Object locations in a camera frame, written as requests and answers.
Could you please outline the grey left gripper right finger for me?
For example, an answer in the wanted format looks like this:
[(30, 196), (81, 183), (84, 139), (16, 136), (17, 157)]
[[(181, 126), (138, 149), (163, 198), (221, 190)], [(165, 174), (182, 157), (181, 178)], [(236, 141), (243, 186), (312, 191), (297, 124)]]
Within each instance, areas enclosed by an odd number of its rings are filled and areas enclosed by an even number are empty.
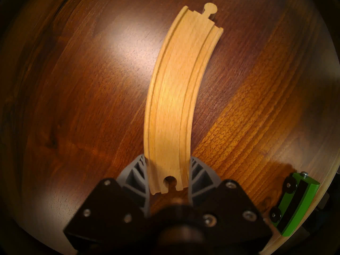
[(205, 225), (215, 250), (263, 250), (273, 233), (247, 193), (234, 180), (222, 180), (196, 157), (190, 160), (188, 200)]

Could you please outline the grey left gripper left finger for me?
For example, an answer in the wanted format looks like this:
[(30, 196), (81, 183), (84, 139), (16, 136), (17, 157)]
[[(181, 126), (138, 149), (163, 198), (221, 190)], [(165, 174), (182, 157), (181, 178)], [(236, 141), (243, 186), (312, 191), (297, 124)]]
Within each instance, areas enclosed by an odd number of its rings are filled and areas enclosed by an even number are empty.
[(95, 186), (64, 228), (64, 234), (77, 251), (104, 243), (121, 246), (142, 236), (149, 207), (148, 175), (142, 154), (116, 179), (104, 178)]

